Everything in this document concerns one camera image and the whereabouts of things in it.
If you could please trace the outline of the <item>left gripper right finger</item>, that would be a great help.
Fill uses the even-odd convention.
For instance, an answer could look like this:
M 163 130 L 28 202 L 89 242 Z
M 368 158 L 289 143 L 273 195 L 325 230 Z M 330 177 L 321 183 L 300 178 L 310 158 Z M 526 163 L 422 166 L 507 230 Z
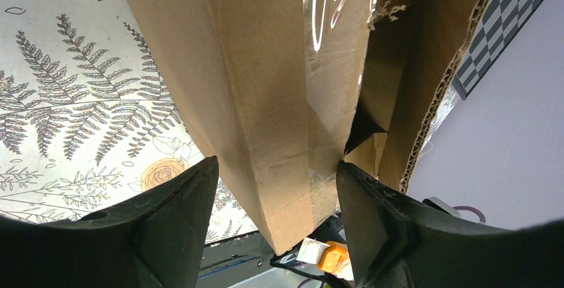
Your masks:
M 563 222 L 508 230 L 412 199 L 351 163 L 337 191 L 358 287 L 562 287 Z

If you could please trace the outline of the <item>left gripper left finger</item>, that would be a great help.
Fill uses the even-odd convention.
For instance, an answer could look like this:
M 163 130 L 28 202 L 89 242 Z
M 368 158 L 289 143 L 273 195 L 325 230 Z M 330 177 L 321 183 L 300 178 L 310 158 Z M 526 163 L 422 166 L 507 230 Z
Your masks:
M 1 218 L 2 287 L 194 287 L 219 179 L 216 156 L 78 221 Z

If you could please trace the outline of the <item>orange black utility knife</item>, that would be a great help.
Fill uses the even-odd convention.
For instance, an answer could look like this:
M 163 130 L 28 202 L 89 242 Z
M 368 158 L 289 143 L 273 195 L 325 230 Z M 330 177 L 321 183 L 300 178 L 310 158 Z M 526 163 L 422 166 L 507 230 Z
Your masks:
M 348 248 L 343 243 L 328 241 L 317 267 L 326 273 L 346 281 L 354 281 L 353 269 Z

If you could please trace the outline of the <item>brown cardboard express box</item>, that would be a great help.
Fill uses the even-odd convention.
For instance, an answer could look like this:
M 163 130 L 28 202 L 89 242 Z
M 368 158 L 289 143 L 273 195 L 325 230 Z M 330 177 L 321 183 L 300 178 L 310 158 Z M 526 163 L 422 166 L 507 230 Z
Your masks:
M 327 219 L 355 162 L 405 192 L 490 0 L 127 0 L 196 146 L 276 253 Z

